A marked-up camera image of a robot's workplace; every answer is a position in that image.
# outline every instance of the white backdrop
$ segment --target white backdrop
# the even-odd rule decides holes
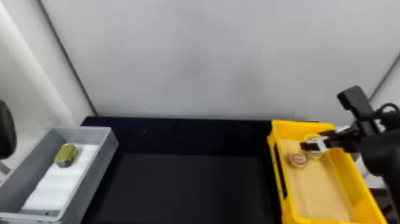
[[[398,0],[42,0],[108,116],[350,122],[398,53]]]

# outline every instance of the yellow plastic tray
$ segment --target yellow plastic tray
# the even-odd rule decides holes
[[[288,155],[300,152],[309,133],[334,130],[328,123],[273,120],[268,136],[283,224],[387,223],[351,156],[341,148],[293,168]]]

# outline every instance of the black tabletop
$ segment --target black tabletop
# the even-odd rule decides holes
[[[88,117],[120,146],[83,223],[280,223],[270,121]]]

